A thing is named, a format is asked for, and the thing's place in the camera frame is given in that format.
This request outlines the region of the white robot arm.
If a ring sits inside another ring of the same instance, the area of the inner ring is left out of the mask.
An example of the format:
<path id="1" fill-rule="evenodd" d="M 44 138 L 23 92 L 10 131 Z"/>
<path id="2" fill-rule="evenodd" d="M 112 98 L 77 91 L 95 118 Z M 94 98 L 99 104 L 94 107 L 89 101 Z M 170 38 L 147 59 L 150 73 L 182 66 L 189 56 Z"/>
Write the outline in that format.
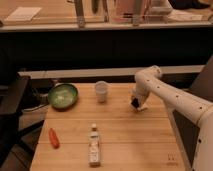
<path id="1" fill-rule="evenodd" d="M 156 65 L 138 71 L 131 105 L 141 111 L 149 94 L 154 93 L 198 126 L 192 170 L 213 171 L 213 102 L 164 83 L 161 77 L 162 70 Z"/>

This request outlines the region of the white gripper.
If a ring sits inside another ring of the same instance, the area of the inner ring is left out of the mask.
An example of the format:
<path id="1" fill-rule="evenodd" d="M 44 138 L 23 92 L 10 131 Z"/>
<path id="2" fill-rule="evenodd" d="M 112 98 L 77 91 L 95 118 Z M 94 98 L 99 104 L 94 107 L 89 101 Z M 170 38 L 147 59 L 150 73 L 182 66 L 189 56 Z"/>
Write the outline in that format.
<path id="1" fill-rule="evenodd" d="M 147 95 L 147 94 L 143 95 L 143 94 L 139 93 L 136 89 L 133 89 L 133 90 L 132 90 L 131 100 L 132 100 L 133 98 L 137 98 L 137 99 L 138 99 L 138 102 L 139 102 L 139 104 L 140 104 L 139 108 L 137 108 L 137 109 L 135 109 L 135 108 L 131 105 L 135 110 L 137 110 L 137 111 L 144 111 L 144 110 L 146 110 L 146 109 L 148 108 L 148 105 L 147 105 L 147 103 L 146 103 L 146 100 L 147 100 L 147 98 L 148 98 L 148 95 Z"/>

